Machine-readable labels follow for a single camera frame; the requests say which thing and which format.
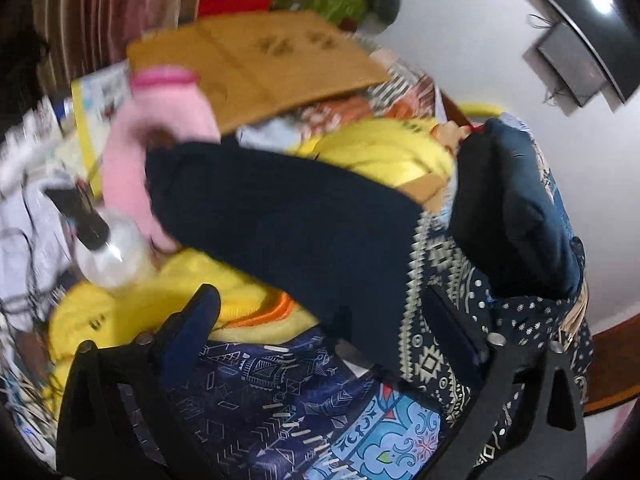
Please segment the navy patterned garment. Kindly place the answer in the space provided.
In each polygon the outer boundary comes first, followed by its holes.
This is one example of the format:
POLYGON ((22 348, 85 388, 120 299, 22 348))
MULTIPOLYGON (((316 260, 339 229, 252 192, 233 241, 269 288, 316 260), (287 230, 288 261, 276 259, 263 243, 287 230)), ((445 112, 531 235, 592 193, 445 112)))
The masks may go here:
POLYGON ((461 145, 451 216, 361 174, 285 154, 150 148, 152 214, 180 245, 287 292, 439 411, 419 387, 419 292, 563 299, 585 251, 541 177, 532 137, 491 119, 461 145))

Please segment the blue patchwork bed quilt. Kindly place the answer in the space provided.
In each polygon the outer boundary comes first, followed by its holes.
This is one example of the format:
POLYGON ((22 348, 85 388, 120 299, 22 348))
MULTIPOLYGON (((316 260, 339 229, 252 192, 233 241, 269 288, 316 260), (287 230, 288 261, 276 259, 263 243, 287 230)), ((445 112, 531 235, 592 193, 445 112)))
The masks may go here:
POLYGON ((275 347, 206 342, 168 396, 230 479, 412 479, 438 447, 439 412, 318 327, 275 347))

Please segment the clear spray bottle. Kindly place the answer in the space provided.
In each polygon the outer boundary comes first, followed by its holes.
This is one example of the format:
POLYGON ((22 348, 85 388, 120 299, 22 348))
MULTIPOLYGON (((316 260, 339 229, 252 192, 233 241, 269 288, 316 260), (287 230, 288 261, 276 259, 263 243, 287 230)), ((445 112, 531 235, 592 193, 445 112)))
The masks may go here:
POLYGON ((44 195, 72 228, 74 258, 90 283, 122 292, 155 275, 149 243, 126 214, 93 206, 80 188, 46 188, 44 195))

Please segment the pink plush garment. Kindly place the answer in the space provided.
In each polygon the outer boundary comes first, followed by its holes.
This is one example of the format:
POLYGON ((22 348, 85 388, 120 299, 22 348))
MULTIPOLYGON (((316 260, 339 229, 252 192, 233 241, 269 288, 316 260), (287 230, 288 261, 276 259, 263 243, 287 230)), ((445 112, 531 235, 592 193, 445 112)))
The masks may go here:
POLYGON ((153 216, 145 187, 146 153, 182 142, 218 143, 220 130, 192 70, 175 65, 140 70, 131 77, 130 90, 102 154, 104 205, 126 214, 152 246, 171 254, 178 245, 153 216))

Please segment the brown cardboard box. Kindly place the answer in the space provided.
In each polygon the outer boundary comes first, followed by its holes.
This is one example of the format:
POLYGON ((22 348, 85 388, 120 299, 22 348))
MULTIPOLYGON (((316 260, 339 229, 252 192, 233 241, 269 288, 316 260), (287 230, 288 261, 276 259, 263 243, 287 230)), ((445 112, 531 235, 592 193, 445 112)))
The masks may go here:
POLYGON ((220 132, 388 79, 386 69, 310 11, 218 15, 134 40, 138 72, 178 65, 200 77, 220 132))

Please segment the striped curtain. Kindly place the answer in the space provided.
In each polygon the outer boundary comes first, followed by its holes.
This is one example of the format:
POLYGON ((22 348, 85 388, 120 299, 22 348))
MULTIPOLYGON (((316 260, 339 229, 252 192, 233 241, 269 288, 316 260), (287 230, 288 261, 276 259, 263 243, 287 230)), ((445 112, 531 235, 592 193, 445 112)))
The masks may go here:
POLYGON ((178 23, 181 0, 32 0, 35 30, 49 46, 38 67, 43 93, 126 58, 131 41, 178 23))

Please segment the wall mounted black television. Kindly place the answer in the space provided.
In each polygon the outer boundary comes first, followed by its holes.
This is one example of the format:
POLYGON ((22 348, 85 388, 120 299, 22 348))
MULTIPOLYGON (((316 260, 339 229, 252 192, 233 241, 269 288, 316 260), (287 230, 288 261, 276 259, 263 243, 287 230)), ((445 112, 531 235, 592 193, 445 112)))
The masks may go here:
POLYGON ((544 30, 534 52, 578 107, 615 108, 639 92, 639 0, 530 0, 544 30))

